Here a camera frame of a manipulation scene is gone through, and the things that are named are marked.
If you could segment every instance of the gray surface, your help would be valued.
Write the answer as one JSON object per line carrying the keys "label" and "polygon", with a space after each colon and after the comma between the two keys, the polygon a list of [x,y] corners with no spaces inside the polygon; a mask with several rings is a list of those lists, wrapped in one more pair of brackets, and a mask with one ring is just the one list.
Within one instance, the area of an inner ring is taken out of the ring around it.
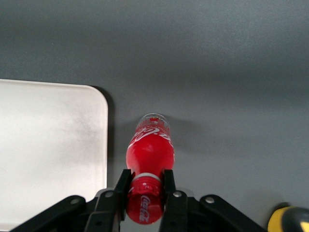
{"label": "gray surface", "polygon": [[[168,117],[179,187],[264,225],[309,207],[309,2],[0,2],[0,78],[83,84],[110,105],[108,185],[139,117]],[[157,231],[127,220],[123,232]]]}

